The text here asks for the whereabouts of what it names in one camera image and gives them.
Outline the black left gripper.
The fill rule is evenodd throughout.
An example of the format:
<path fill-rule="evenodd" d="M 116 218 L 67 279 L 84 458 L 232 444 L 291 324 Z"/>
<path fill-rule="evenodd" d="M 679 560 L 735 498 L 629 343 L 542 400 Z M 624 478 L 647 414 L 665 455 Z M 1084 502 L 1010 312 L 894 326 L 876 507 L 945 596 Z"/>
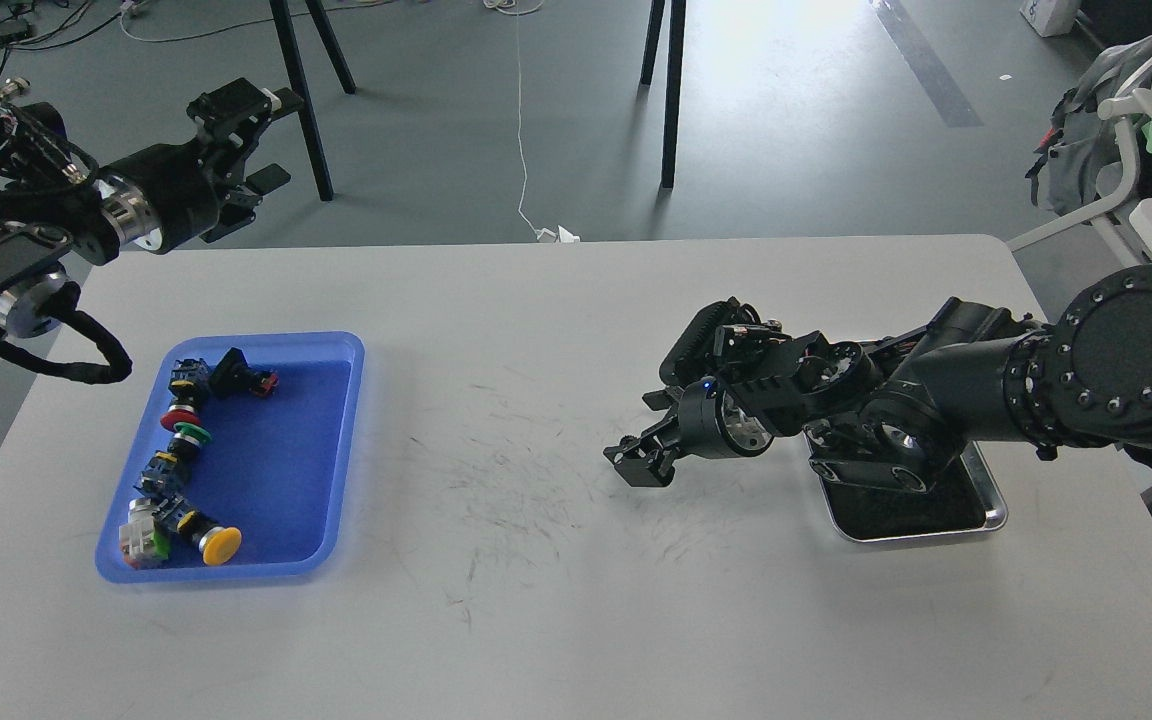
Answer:
<path fill-rule="evenodd" d="M 266 165 L 230 188 L 220 204 L 217 185 L 198 159 L 247 160 L 274 120 L 303 105 L 291 88 L 270 91 L 248 79 L 197 96 L 185 106 L 187 118 L 196 124 L 195 141 L 189 143 L 194 152 L 184 145 L 156 143 L 99 170 L 96 247 L 118 252 L 134 243 L 150 252 L 170 252 L 189 240 L 215 242 L 252 223 L 262 199 L 291 181 L 291 174 L 278 164 Z"/>

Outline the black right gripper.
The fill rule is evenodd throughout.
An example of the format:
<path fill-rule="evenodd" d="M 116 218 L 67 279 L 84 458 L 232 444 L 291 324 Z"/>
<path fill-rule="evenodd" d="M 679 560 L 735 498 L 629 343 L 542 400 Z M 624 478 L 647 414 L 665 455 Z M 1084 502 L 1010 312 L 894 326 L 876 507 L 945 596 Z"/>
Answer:
<path fill-rule="evenodd" d="M 718 381 L 644 393 L 650 410 L 666 415 L 637 437 L 628 450 L 604 447 L 607 458 L 628 486 L 666 488 L 675 478 L 675 462 L 692 455 L 705 458 L 756 457 L 768 450 L 773 435 L 760 420 L 736 404 Z"/>

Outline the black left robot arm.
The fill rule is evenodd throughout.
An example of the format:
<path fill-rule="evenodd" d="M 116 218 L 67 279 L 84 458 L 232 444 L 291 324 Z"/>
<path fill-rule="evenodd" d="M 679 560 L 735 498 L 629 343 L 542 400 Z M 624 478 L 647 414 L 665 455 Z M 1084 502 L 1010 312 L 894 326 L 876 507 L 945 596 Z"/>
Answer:
<path fill-rule="evenodd" d="M 0 85 L 0 357 L 29 372 L 111 384 L 131 374 L 116 338 L 77 306 L 79 287 L 61 259 L 93 265 L 136 243 L 165 253 L 251 223 L 262 197 L 288 182 L 270 165 L 244 165 L 274 120 L 302 108 L 289 88 L 234 79 L 188 105 L 192 141 L 156 143 L 97 164 L 74 145 L 54 106 L 18 106 L 26 79 Z"/>

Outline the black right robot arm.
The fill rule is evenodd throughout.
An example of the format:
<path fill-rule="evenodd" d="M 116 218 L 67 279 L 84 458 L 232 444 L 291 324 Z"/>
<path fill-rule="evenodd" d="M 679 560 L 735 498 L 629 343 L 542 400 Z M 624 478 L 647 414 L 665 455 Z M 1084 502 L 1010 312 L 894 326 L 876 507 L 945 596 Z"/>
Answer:
<path fill-rule="evenodd" d="M 1056 323 L 947 300 L 900 336 L 794 338 L 753 305 L 703 306 L 644 404 L 664 418 L 604 450 L 630 486 L 687 456 L 755 457 L 804 434 L 823 480 L 929 495 L 973 441 L 1120 445 L 1152 468 L 1152 264 L 1079 291 Z"/>

